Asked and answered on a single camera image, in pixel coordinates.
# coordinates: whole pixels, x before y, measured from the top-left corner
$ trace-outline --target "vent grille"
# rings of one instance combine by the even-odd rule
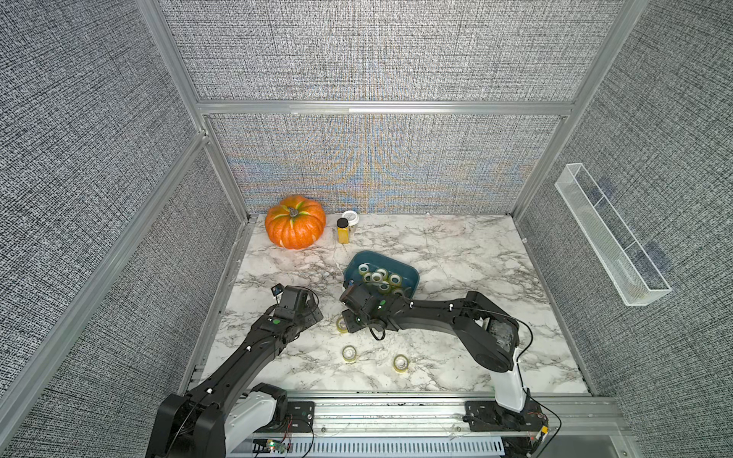
[[[294,437],[290,454],[308,451],[310,437]],[[265,451],[255,448],[254,453]],[[309,457],[502,457],[501,437],[316,437]],[[251,458],[250,453],[231,453],[230,458]],[[279,453],[261,457],[283,457]]]

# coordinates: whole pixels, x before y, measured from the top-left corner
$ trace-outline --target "blue bin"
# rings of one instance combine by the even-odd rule
[[[418,284],[420,283],[420,274],[414,267],[404,262],[396,261],[383,254],[374,251],[359,251],[349,262],[344,270],[344,288],[348,288],[352,283],[364,281],[359,273],[359,266],[362,264],[369,265],[369,271],[375,272],[377,269],[384,269],[388,273],[396,273],[402,277],[402,285],[399,287],[405,292],[405,297],[412,298],[415,294]]]

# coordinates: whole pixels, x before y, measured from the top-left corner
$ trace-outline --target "aluminum frame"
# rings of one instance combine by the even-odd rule
[[[200,114],[542,114],[569,115],[572,102],[361,102],[346,100],[201,100]]]
[[[615,399],[574,394],[536,394],[539,402],[562,418],[559,434],[607,435],[619,457],[639,457],[636,437]],[[466,401],[492,401],[492,393],[403,391],[357,393],[288,391],[292,401],[316,404],[314,433],[318,437],[522,437],[527,432],[471,432],[463,422]],[[558,423],[548,412],[550,428]],[[310,441],[310,433],[293,433]],[[255,434],[255,437],[267,437]]]
[[[136,0],[136,3],[150,30],[152,39],[158,51],[161,53],[161,58],[166,67],[168,67],[173,83],[178,89],[183,105],[191,117],[191,121],[199,132],[205,131],[207,136],[210,137],[210,148],[207,151],[209,152],[212,166],[216,171],[221,187],[226,193],[226,197],[232,204],[232,208],[237,213],[240,221],[246,220],[248,218],[247,204],[244,201],[244,197],[242,197],[242,193],[239,192],[239,187],[236,184],[237,181],[226,162],[226,156],[221,151],[214,131],[207,123],[205,117],[196,110],[196,102],[199,99],[196,93],[196,87],[183,64],[183,59],[173,40],[171,29],[168,27],[160,5],[156,0]]]
[[[532,252],[532,248],[526,242],[526,238],[524,237],[524,234],[522,234],[519,227],[515,225],[515,229],[517,230],[519,237],[522,239],[522,242],[524,244],[524,249],[527,252],[527,256],[529,257],[529,261],[532,263],[534,272],[537,273],[537,278],[539,278],[539,283],[542,285],[542,288],[545,290],[545,295],[547,296],[548,300],[550,301],[550,307],[552,307],[552,311],[555,314],[555,319],[557,320],[557,324],[560,326],[560,331],[562,332],[563,336],[565,337],[567,346],[570,348],[570,353],[572,354],[573,359],[575,359],[575,362],[578,365],[578,369],[581,371],[581,374],[583,375],[583,381],[588,386],[588,389],[590,390],[591,394],[598,395],[600,393],[600,391],[598,390],[598,386],[595,384],[593,379],[590,377],[588,366],[586,366],[585,361],[583,361],[583,358],[581,357],[581,354],[578,351],[578,345],[575,343],[575,340],[572,337],[572,334],[570,333],[570,329],[567,327],[567,322],[565,321],[565,318],[563,318],[562,313],[560,313],[560,308],[557,306],[557,302],[555,301],[555,297],[552,295],[552,291],[550,291],[550,287],[548,286],[547,280],[545,279],[545,276],[542,274],[542,271],[539,269],[539,265],[537,264],[537,258],[535,257],[534,253]]]
[[[583,117],[583,112],[590,104],[595,92],[598,90],[601,81],[605,77],[621,47],[626,42],[631,29],[636,25],[636,21],[641,13],[647,8],[649,0],[626,0],[611,25],[608,33],[603,40],[598,54],[591,63],[590,68],[586,72],[580,88],[574,98],[574,107],[572,113],[563,119],[553,135],[547,148],[540,156],[532,173],[524,183],[522,190],[517,197],[517,201],[512,208],[511,214],[516,221],[520,221],[529,207],[532,199],[537,194],[539,187],[547,178],[552,165],[562,152],[565,144],[572,135],[575,126]]]
[[[191,139],[0,399],[0,454],[202,151],[203,141],[203,132]]]
[[[204,369],[206,359],[211,351],[211,346],[216,338],[216,333],[224,314],[226,304],[229,302],[229,296],[232,294],[232,288],[237,279],[239,268],[242,265],[242,259],[247,251],[249,240],[254,231],[254,223],[256,220],[245,220],[237,231],[237,239],[232,245],[229,252],[229,258],[226,261],[226,267],[221,273],[216,293],[211,300],[209,311],[206,315],[204,324],[202,325],[199,338],[196,340],[196,346],[188,359],[188,365],[183,373],[183,379],[178,386],[178,394],[184,394],[187,390],[198,385],[200,378],[198,377]]]

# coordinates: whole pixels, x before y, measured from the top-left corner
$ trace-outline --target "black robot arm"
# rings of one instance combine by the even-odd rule
[[[224,458],[224,422],[252,380],[285,346],[323,318],[307,288],[285,287],[280,304],[271,306],[251,326],[232,356],[200,385],[183,396],[169,395],[158,408],[146,458]],[[285,420],[287,394],[260,384],[253,392],[275,399],[273,427]]]
[[[454,300],[413,300],[381,295],[368,284],[353,284],[341,301],[348,308],[342,316],[350,333],[370,328],[381,340],[388,330],[437,330],[457,336],[474,360],[492,372],[510,372],[515,367],[519,324],[480,292],[470,291]]]

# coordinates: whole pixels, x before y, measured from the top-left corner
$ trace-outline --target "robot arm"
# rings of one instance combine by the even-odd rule
[[[341,296],[347,329],[369,328],[375,339],[388,330],[427,329],[457,336],[474,360],[491,373],[496,403],[519,413],[526,392],[517,365],[519,324],[480,292],[454,300],[412,300],[381,295],[367,284],[353,284]]]
[[[262,368],[322,318],[309,289],[285,287],[280,304],[257,319],[216,372],[183,396],[171,394],[161,403],[146,458],[224,458],[237,445],[227,437],[247,437],[261,426],[281,426],[285,390],[260,383],[246,399],[240,398]],[[241,420],[227,420],[232,410],[241,414],[237,415]]]

